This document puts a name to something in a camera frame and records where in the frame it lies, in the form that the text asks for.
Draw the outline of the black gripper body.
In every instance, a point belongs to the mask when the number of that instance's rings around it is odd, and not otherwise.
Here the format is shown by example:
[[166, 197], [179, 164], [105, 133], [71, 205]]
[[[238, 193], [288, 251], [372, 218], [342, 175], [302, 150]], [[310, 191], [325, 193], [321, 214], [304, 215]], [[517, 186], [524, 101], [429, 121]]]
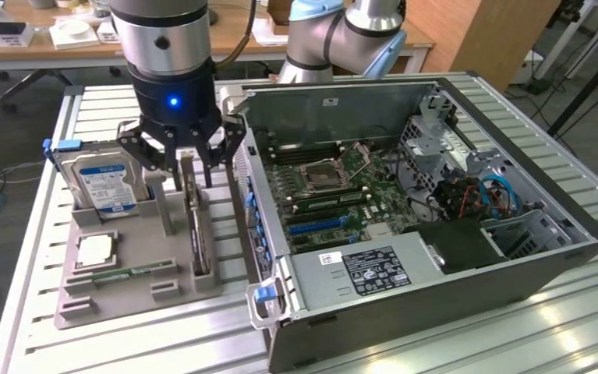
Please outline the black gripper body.
[[209, 58], [179, 75], [153, 75], [129, 65], [146, 132], [216, 132], [222, 114], [216, 103], [216, 63]]

